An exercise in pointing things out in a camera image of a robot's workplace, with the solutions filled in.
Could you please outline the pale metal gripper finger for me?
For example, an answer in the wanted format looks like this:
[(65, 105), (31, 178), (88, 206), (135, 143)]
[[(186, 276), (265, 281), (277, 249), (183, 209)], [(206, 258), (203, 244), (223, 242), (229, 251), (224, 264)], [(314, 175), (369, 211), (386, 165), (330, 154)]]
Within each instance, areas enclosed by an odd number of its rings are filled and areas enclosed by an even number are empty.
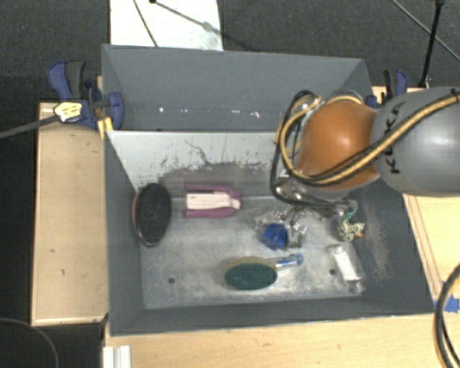
[(286, 209), (274, 209), (272, 214), (279, 222), (292, 222), (296, 214), (296, 208), (287, 207)]
[(307, 226), (296, 221), (289, 222), (288, 228), (288, 246), (301, 247), (307, 232)]

